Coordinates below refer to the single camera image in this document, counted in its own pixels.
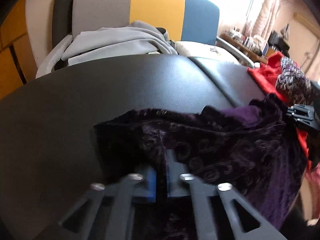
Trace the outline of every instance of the chair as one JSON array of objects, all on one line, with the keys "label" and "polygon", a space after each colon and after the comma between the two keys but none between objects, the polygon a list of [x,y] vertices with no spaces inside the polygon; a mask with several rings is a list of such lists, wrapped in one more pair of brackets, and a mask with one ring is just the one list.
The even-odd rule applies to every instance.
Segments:
[{"label": "chair", "polygon": [[165,28],[174,41],[213,46],[219,41],[220,46],[253,67],[247,56],[217,37],[219,8],[208,0],[55,0],[52,18],[54,48],[40,65],[37,77],[50,73],[53,68],[66,66],[57,62],[82,31],[125,27],[135,20]]}]

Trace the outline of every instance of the gray yellow blue chair backrest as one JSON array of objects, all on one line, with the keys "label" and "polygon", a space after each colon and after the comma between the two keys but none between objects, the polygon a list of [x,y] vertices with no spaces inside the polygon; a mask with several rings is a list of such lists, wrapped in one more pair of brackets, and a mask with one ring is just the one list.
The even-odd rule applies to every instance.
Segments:
[{"label": "gray yellow blue chair backrest", "polygon": [[174,41],[214,45],[219,8],[208,0],[74,0],[72,34],[141,20],[166,28]]}]

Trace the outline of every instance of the purple embossed velvet cloth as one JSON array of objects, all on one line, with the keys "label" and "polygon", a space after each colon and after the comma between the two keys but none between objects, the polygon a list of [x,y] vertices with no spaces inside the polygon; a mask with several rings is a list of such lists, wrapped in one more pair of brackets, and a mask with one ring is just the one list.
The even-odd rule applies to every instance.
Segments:
[{"label": "purple embossed velvet cloth", "polygon": [[[222,112],[210,106],[201,114],[129,111],[95,125],[107,180],[116,181],[138,163],[149,163],[162,178],[158,183],[165,183],[166,149],[174,149],[191,173],[207,183],[231,183],[279,229],[307,163],[295,128],[284,120],[286,110],[270,94],[263,101]],[[170,239],[188,239],[192,232],[184,230],[183,238]],[[181,227],[173,230],[182,231]]]}]

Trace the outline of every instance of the pink curtain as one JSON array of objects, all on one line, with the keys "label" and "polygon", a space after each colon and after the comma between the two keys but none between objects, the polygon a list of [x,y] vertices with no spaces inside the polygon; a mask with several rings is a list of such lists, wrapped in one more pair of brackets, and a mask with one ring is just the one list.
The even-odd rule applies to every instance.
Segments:
[{"label": "pink curtain", "polygon": [[276,21],[279,5],[280,0],[264,0],[258,17],[246,22],[244,35],[259,35],[267,43]]}]

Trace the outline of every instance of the black leather seat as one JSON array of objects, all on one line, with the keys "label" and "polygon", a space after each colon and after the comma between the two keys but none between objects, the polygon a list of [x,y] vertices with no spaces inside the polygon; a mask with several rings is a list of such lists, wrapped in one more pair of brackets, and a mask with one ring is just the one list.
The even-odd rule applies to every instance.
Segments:
[{"label": "black leather seat", "polygon": [[136,55],[99,59],[39,78],[0,101],[0,217],[32,239],[103,175],[92,126],[133,108],[197,113],[263,93],[242,66]]}]

